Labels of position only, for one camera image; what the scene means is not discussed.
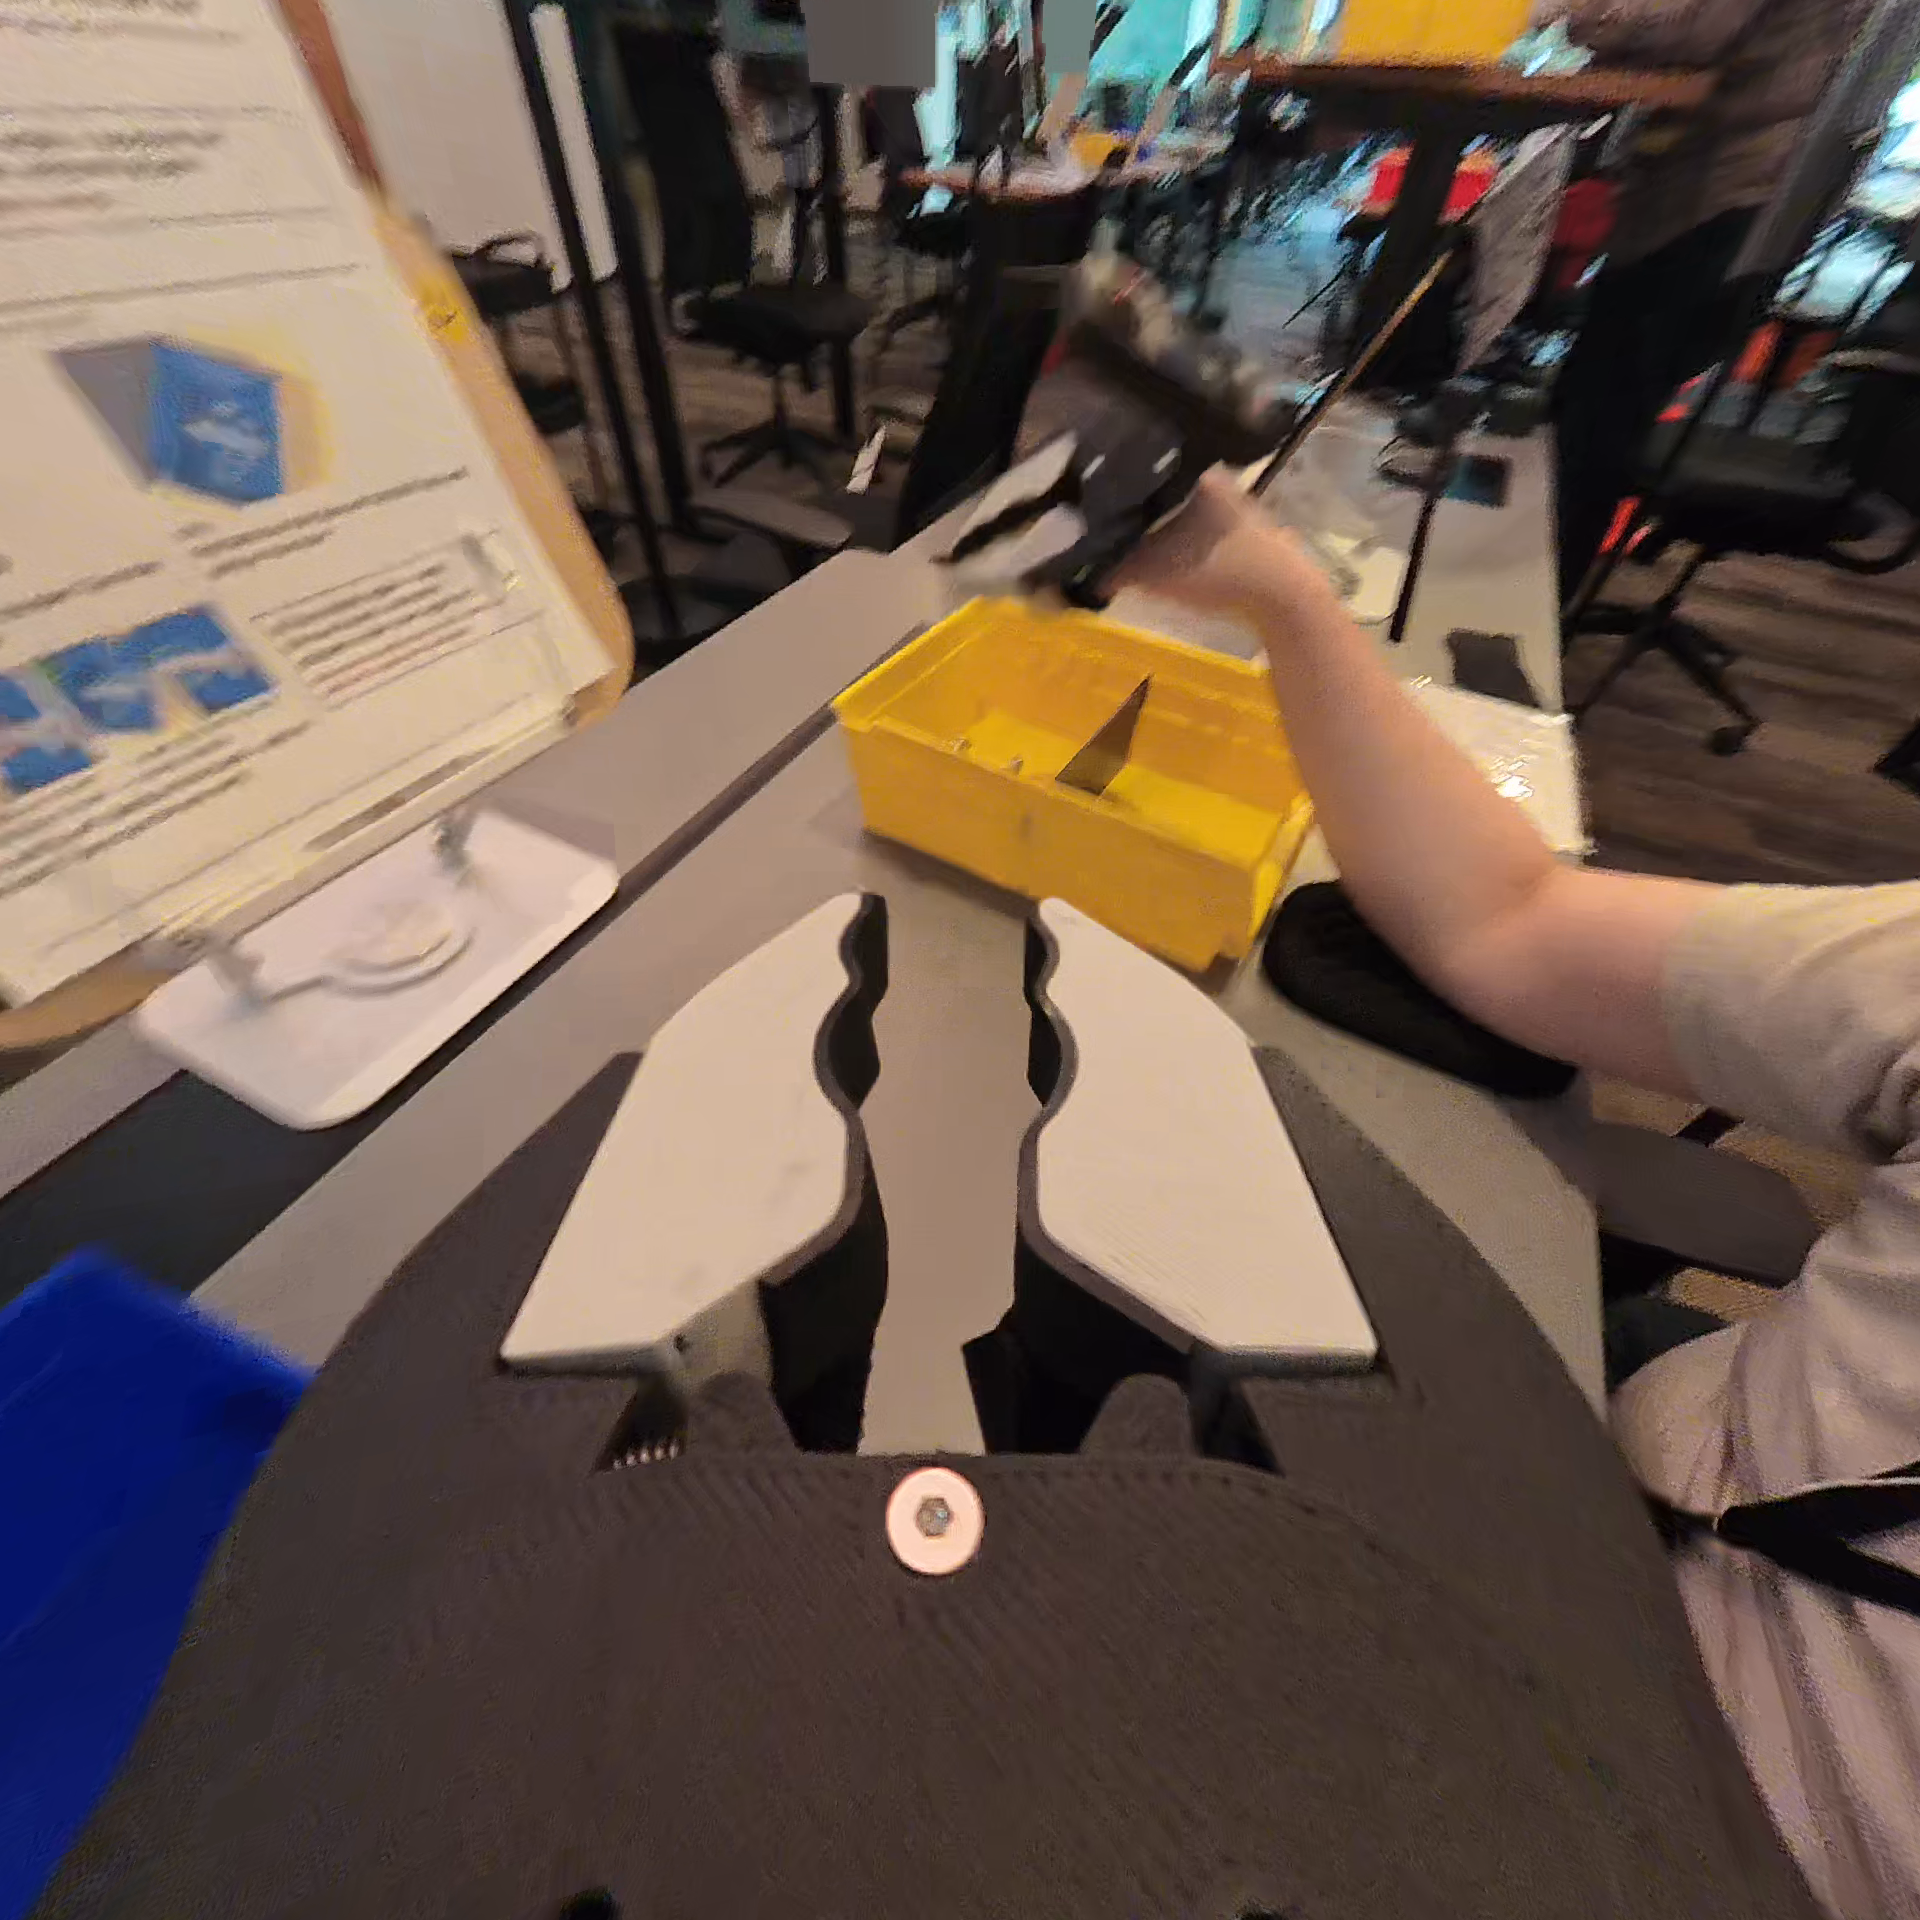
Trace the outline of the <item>person's right forearm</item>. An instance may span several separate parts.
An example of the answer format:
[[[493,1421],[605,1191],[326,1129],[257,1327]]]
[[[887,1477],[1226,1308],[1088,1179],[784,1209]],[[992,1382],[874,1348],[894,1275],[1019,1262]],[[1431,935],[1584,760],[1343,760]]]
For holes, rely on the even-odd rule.
[[[1371,928],[1504,1040],[1691,1096],[1664,981],[1713,891],[1562,861],[1390,676],[1318,571],[1263,568],[1248,611],[1320,832]]]

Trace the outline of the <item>yellow plastic bin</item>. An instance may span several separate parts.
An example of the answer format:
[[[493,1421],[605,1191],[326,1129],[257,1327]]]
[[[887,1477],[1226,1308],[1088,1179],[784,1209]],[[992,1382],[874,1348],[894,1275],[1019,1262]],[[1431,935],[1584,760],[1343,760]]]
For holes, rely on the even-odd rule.
[[[1315,830],[1271,677],[973,598],[836,698],[861,823],[1187,973],[1241,963]]]

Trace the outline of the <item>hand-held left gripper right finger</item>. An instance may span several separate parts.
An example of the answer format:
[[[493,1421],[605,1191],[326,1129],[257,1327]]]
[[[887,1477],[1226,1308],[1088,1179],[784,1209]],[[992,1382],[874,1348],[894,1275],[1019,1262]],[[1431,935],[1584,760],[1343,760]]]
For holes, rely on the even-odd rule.
[[[1023,939],[1021,1250],[1202,1375],[1361,1375],[1380,1335],[1241,1028],[1069,899]]]

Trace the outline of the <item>black oval wrist pad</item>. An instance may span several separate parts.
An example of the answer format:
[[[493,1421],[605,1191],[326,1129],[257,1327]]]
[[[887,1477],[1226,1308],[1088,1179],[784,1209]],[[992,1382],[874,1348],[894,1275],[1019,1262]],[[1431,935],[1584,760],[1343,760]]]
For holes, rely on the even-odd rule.
[[[1300,1013],[1406,1064],[1500,1098],[1562,1098],[1579,1071],[1509,1042],[1460,1013],[1406,969],[1337,882],[1280,899],[1263,976]]]

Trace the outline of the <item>person's beige shirt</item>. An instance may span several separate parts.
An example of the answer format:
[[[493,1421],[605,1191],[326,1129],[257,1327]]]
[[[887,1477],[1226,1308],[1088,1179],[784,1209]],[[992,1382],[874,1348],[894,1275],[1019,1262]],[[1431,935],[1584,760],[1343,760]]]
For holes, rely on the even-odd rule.
[[[1735,888],[1664,1011],[1699,1098],[1864,1178],[1768,1312],[1622,1387],[1614,1436],[1813,1897],[1918,1918],[1918,885]]]

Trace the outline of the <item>small black pad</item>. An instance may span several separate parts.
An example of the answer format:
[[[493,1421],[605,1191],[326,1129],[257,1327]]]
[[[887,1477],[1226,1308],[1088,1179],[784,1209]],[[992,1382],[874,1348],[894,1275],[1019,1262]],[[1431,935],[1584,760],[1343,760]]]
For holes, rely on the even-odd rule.
[[[1454,628],[1446,639],[1450,684],[1463,694],[1544,712],[1513,632]]]

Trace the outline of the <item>clear plastic bag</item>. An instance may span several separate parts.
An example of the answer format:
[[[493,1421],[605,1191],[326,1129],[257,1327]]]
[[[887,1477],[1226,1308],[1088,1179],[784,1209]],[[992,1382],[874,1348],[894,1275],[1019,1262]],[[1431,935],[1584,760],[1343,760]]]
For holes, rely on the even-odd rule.
[[[1571,718],[1431,677],[1415,677],[1406,693],[1483,781],[1534,818],[1562,861],[1593,855]]]

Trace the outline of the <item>blue plastic bin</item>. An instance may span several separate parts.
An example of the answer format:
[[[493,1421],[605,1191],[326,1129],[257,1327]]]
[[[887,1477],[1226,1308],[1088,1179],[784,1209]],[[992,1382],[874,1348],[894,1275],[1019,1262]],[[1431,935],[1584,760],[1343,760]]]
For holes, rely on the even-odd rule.
[[[5,1918],[123,1765],[312,1375],[98,1250],[5,1308]]]

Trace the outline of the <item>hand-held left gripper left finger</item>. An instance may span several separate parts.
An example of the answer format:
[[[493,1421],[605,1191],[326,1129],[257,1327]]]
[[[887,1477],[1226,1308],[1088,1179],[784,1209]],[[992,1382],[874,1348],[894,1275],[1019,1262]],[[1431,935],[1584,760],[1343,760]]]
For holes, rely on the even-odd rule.
[[[829,897],[647,1042],[510,1325],[546,1375],[774,1372],[762,1299],[859,1223],[887,903]]]

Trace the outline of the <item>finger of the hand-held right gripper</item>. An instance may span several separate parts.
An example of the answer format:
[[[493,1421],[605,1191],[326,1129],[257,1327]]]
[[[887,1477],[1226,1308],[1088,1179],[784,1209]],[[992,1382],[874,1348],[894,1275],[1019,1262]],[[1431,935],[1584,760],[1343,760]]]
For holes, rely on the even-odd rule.
[[[969,517],[969,538],[1083,538],[1088,517],[1083,506],[1094,448],[1075,435],[1044,445],[1035,458],[1010,468],[988,487]]]
[[[1046,586],[1083,538],[1080,509],[973,517],[935,568],[957,593],[1026,593]]]

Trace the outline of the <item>person's right hand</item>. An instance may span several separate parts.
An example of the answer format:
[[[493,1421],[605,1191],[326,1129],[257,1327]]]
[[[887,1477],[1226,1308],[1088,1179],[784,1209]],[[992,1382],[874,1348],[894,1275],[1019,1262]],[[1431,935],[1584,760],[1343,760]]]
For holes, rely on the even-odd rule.
[[[1116,586],[1234,623],[1263,647],[1333,628],[1343,615],[1320,563],[1229,468],[1202,473],[1187,504],[1122,562]]]

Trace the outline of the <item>black office chair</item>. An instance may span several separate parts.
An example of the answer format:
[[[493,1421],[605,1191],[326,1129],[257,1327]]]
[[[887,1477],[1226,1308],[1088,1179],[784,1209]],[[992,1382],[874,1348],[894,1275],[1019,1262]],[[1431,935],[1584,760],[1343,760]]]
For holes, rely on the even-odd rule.
[[[1647,659],[1665,659],[1720,725],[1707,753],[1737,758],[1763,720],[1735,687],[1737,649],[1685,612],[1691,584],[1730,558],[1769,558],[1888,579],[1918,562],[1918,316],[1881,316],[1827,356],[1828,435],[1773,438],[1713,421],[1713,406],[1664,425],[1643,489],[1624,509],[1562,639],[1618,639],[1614,659],[1571,700],[1571,728]]]
[[[889,550],[1010,471],[1023,407],[1059,337],[1073,264],[982,274],[896,493]]]
[[[820,489],[840,493],[853,473],[853,432],[838,421],[820,435],[788,407],[788,389],[814,389],[820,371],[838,384],[874,307],[845,283],[756,274],[756,221],[733,126],[709,67],[685,81],[689,132],[675,184],[689,190],[689,258],[668,298],[675,334],[730,353],[769,383],[769,413],[698,451],[709,487],[728,489],[762,462],[802,471]]]

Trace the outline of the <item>instruction sheet on brown board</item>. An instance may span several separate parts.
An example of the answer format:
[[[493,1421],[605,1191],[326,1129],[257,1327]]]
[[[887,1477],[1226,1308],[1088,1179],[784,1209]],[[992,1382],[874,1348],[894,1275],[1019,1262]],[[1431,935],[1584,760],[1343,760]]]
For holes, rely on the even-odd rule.
[[[599,720],[632,628],[280,4],[5,4],[5,1053]]]

